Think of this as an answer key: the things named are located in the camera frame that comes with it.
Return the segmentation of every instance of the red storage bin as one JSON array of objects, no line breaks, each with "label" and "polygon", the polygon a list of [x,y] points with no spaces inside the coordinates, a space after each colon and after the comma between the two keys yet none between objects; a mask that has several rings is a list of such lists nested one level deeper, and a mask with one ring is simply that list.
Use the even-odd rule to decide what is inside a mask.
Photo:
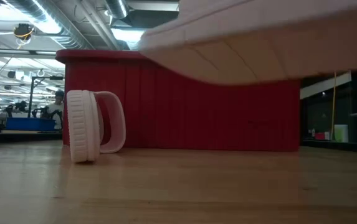
[{"label": "red storage bin", "polygon": [[[110,91],[119,97],[126,119],[125,147],[298,150],[298,80],[209,85],[160,67],[138,52],[60,50],[57,60],[66,64],[66,92]],[[64,144],[69,144],[66,109],[64,127]],[[109,136],[106,128],[103,142]]]}]

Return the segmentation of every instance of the wooden floor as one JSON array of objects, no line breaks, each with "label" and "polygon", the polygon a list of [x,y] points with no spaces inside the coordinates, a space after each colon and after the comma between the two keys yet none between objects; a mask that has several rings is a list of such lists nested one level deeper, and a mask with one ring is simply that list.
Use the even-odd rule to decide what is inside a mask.
[{"label": "wooden floor", "polygon": [[0,223],[357,223],[357,153],[0,145]]}]

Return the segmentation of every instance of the duct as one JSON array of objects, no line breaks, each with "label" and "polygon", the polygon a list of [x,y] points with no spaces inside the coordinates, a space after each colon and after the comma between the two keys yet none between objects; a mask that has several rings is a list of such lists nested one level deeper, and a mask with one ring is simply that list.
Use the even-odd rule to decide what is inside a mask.
[{"label": "duct", "polygon": [[87,18],[91,26],[97,31],[99,36],[102,38],[103,41],[108,45],[109,49],[115,49],[113,42],[105,35],[104,32],[100,29],[100,26],[95,23],[92,19],[91,15],[85,9],[85,6],[81,3],[81,0],[75,0],[76,6],[83,12],[84,16]]},{"label": "duct", "polygon": [[104,0],[114,19],[123,19],[128,15],[129,8],[126,0]]},{"label": "duct", "polygon": [[50,0],[3,0],[9,7],[28,17],[39,30],[51,37],[65,49],[94,49],[72,22]]},{"label": "duct", "polygon": [[96,26],[99,26],[105,33],[105,35],[107,36],[108,40],[111,42],[112,44],[112,49],[113,50],[120,50],[120,46],[117,43],[117,40],[115,38],[115,36],[113,35],[112,31],[110,30],[110,28],[108,28],[102,21],[101,17],[97,14],[97,12],[95,11],[95,9],[93,8],[92,4],[88,1],[88,0],[82,0],[82,2],[84,3],[85,9],[88,10],[89,13],[91,13],[91,15],[95,18],[95,20],[98,22],[98,24],[92,23],[94,29]]},{"label": "duct", "polygon": [[123,21],[132,27],[150,29],[177,19],[178,14],[179,12],[171,11],[134,10],[131,11],[127,17],[120,21]]}]

